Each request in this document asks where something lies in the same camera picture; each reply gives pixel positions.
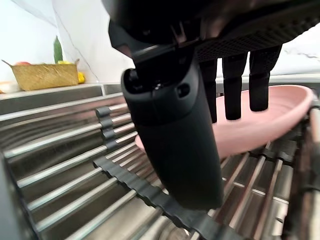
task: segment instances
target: stainless steel rod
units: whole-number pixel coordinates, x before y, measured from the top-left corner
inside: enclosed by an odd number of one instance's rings
[[[134,129],[134,128],[135,128],[135,125],[131,122],[129,124],[117,127],[113,131],[115,134],[121,134],[121,133],[124,133],[124,132],[131,130],[131,129]]]
[[[115,214],[122,206],[131,201],[137,192],[135,190],[129,191],[126,195],[116,201],[114,204],[109,206],[106,210],[101,212],[94,219],[89,221],[86,225],[78,229],[75,233],[70,235],[66,240],[82,240],[90,233],[92,233],[96,228],[108,220],[113,214]]]
[[[129,119],[131,119],[131,115],[130,113],[126,113],[124,115],[112,118],[112,122],[114,124],[118,124]],[[15,147],[13,149],[6,150],[3,154],[6,159],[10,159],[30,151],[35,151],[37,149],[44,148],[50,144],[57,143],[59,141],[64,141],[66,139],[70,139],[75,136],[91,132],[93,130],[98,130],[101,127],[102,126],[100,123],[94,123],[94,124],[89,124],[83,127],[78,127],[75,129],[65,130],[63,132],[60,132],[59,134],[57,133],[50,134],[48,136],[41,137],[39,139],[33,140],[29,143]]]
[[[120,115],[120,116],[116,116],[116,117],[112,118],[112,123],[113,124],[120,124],[125,121],[129,121],[129,120],[131,120],[131,114],[126,113],[124,115]]]
[[[100,167],[76,178],[73,181],[68,182],[67,184],[37,198],[36,200],[30,202],[27,207],[30,211],[35,211],[40,208],[43,208],[47,204],[51,203],[53,200],[56,200],[68,192],[70,192],[72,189],[75,189],[83,184],[85,184],[87,181],[89,181],[91,178],[96,176],[98,173],[100,173],[102,169]]]
[[[237,224],[240,220],[240,217],[245,209],[245,205],[247,204],[248,202],[248,199],[249,199],[249,196],[250,196],[250,193],[252,191],[252,187],[257,179],[257,177],[259,176],[260,172],[261,172],[261,169],[265,163],[265,160],[266,160],[266,157],[265,156],[261,156],[258,160],[258,163],[253,171],[253,174],[250,178],[250,181],[248,183],[248,185],[245,187],[244,189],[244,193],[242,194],[241,196],[241,200],[233,214],[233,217],[229,223],[229,226],[233,229],[235,229],[237,227]]]
[[[239,173],[241,172],[241,170],[244,168],[248,158],[250,156],[250,153],[249,152],[246,152],[241,161],[239,162],[238,166],[235,168],[235,170],[233,171],[232,175],[230,176],[230,178],[228,178],[226,180],[226,183],[224,185],[224,188],[223,188],[223,194],[224,194],[224,197],[223,197],[223,203],[227,200],[227,198],[229,197],[229,194],[234,186],[234,183],[235,183],[235,180],[237,178],[237,176],[239,175]],[[215,219],[218,214],[220,213],[220,209],[214,211],[214,214],[213,214],[213,218]]]
[[[267,220],[269,208],[271,206],[272,199],[274,196],[276,181],[277,181],[279,172],[281,171],[282,165],[283,165],[283,161],[280,159],[277,159],[275,167],[274,167],[274,172],[273,172],[270,184],[269,184],[269,188],[268,188],[268,190],[266,192],[266,196],[264,198],[262,212],[259,217],[259,220],[257,221],[257,226],[255,228],[255,232],[253,235],[253,239],[255,239],[255,240],[259,240],[262,236],[262,233],[263,233],[263,230],[265,227],[265,223]]]
[[[72,213],[82,209],[83,207],[87,206],[89,203],[96,200],[98,197],[102,196],[109,189],[111,189],[111,187],[115,186],[117,182],[118,182],[117,178],[112,177],[108,181],[102,183],[101,185],[97,186],[93,190],[79,197],[77,200],[69,203],[68,205],[59,209],[55,213],[47,216],[46,218],[44,218],[43,220],[41,220],[36,224],[37,231],[43,232],[45,230],[52,228],[53,226],[60,223],[68,216],[70,216]]]
[[[136,144],[134,142],[130,143],[130,144],[120,148],[119,150],[110,153],[109,155],[107,155],[107,157],[111,158],[115,154],[120,154],[135,145]],[[91,157],[93,157],[99,153],[102,153],[103,151],[106,151],[106,150],[108,150],[107,147],[103,145],[103,146],[99,146],[97,148],[94,148],[90,151],[86,151],[85,153],[82,153],[78,156],[75,156],[67,161],[61,162],[57,165],[54,165],[54,166],[49,167],[47,169],[44,169],[44,170],[37,172],[35,174],[32,174],[30,176],[27,176],[27,177],[17,181],[17,185],[20,188],[24,188],[24,187],[29,186],[31,184],[43,181],[49,177],[52,177],[52,176],[57,175],[59,173],[62,173],[62,172],[66,171],[68,169],[71,169],[81,163],[84,163],[85,161],[87,161]]]
[[[130,236],[127,236],[125,240],[139,240],[149,228],[159,220],[162,213],[161,208],[156,207],[153,212],[143,220],[143,223]]]
[[[220,165],[221,169],[223,169],[227,165],[227,163],[230,161],[230,159],[231,159],[231,156],[228,156],[225,160],[222,161],[222,163]]]
[[[129,133],[128,135],[125,135],[123,137],[120,137],[120,138],[116,139],[115,141],[116,141],[117,144],[122,144],[123,142],[128,141],[128,140],[134,138],[137,135],[138,135],[138,133],[136,131],[134,131],[132,133]]]
[[[111,112],[116,111],[116,110],[120,110],[120,109],[127,109],[128,105],[126,103],[120,103],[117,105],[112,105],[109,106],[109,109],[111,110]]]
[[[320,143],[320,110],[313,108],[310,110],[311,135],[314,143]]]
[[[117,157],[116,159],[113,160],[113,162],[117,162],[120,161],[121,159],[124,159],[125,157],[127,157],[129,154],[135,152],[138,148],[133,148],[129,151],[127,151],[125,154],[121,155],[120,157]],[[128,158],[125,161],[125,164],[123,164],[122,166],[125,166],[126,164],[132,162],[133,160],[137,159],[138,157],[140,157],[141,155],[143,155],[142,152],[138,152],[137,154],[135,154],[134,156],[131,156],[130,158]],[[66,183],[65,185],[37,198],[36,200],[30,202],[27,206],[28,209],[30,211],[35,211],[38,210],[40,208],[43,208],[44,206],[46,206],[47,204],[51,203],[53,200],[56,200],[58,198],[61,198],[62,196],[64,196],[65,194],[67,194],[68,192],[70,192],[72,189],[75,189],[83,184],[85,184],[87,181],[89,181],[91,178],[93,178],[94,176],[96,176],[98,173],[100,173],[102,171],[102,169],[100,167]]]

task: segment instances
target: wicker basket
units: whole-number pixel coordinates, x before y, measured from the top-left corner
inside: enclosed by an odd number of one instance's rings
[[[20,88],[25,91],[78,84],[76,64],[10,65]]]

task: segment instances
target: screw hole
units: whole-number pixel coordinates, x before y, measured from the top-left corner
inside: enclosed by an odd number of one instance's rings
[[[183,83],[180,86],[177,87],[177,93],[179,98],[183,98],[185,96],[187,96],[190,92],[190,87],[188,84]]]

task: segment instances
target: white wall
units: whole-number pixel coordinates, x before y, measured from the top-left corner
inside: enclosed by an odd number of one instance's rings
[[[133,61],[111,47],[109,16],[101,0],[52,0],[67,60],[80,59],[87,83],[119,83]]]
[[[119,83],[132,60],[110,44],[109,16],[101,0],[0,0],[0,59],[11,64],[53,63],[59,36],[64,58],[80,59],[87,83]],[[273,75],[320,72],[320,25],[283,45]],[[249,74],[247,64],[244,75]],[[222,76],[221,59],[217,70]],[[0,62],[0,81],[14,80]]]
[[[53,43],[58,33],[54,25],[51,0],[1,0],[0,59],[12,65],[54,63]],[[15,77],[0,61],[0,82],[4,81],[15,81]]]

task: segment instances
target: pink bowl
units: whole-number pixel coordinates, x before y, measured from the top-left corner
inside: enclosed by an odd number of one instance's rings
[[[241,93],[241,119],[230,121],[225,115],[225,99],[218,97],[217,122],[212,128],[219,157],[243,153],[281,137],[306,115],[312,99],[312,90],[305,86],[270,86],[268,109],[253,112],[246,90]],[[144,151],[139,136],[135,143]]]

